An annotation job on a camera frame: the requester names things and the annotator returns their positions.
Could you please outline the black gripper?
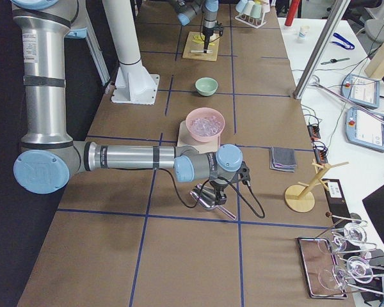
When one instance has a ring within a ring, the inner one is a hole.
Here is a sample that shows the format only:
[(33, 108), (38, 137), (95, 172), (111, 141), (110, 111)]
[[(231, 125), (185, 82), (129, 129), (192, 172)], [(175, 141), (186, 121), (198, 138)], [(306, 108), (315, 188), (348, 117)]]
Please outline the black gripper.
[(214, 204), (215, 205), (224, 205), (227, 202), (227, 195), (225, 194), (225, 188), (227, 183), (224, 180), (216, 181), (211, 180), (210, 185), (214, 189)]
[(211, 50), (209, 48), (210, 44), (210, 38), (214, 33), (214, 21), (213, 20), (207, 20), (204, 19), (203, 21), (203, 29), (202, 29), (202, 34), (204, 36), (204, 53), (209, 53)]

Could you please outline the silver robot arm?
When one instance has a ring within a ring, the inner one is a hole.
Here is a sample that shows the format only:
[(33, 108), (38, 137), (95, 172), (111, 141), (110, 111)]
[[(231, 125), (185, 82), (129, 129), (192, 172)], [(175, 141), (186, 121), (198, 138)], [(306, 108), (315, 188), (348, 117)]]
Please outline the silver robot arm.
[(219, 2), (213, 0), (207, 1), (192, 1), (187, 3), (181, 0), (169, 0), (168, 3), (174, 9), (177, 14), (179, 22), (186, 26), (197, 15), (203, 13), (202, 21), (202, 34), (204, 36), (204, 48), (203, 53), (208, 53), (211, 36), (215, 31), (219, 32), (219, 35), (223, 34), (223, 26), (217, 20)]
[(98, 145), (74, 141), (67, 133), (65, 38), (90, 21), (84, 1), (13, 1), (22, 30), (28, 131), (13, 165), (17, 182), (36, 194), (53, 193), (69, 179), (95, 169), (162, 169), (173, 182), (202, 180), (195, 200), (215, 207), (224, 190), (248, 182), (241, 150), (231, 144), (200, 153), (192, 146)]

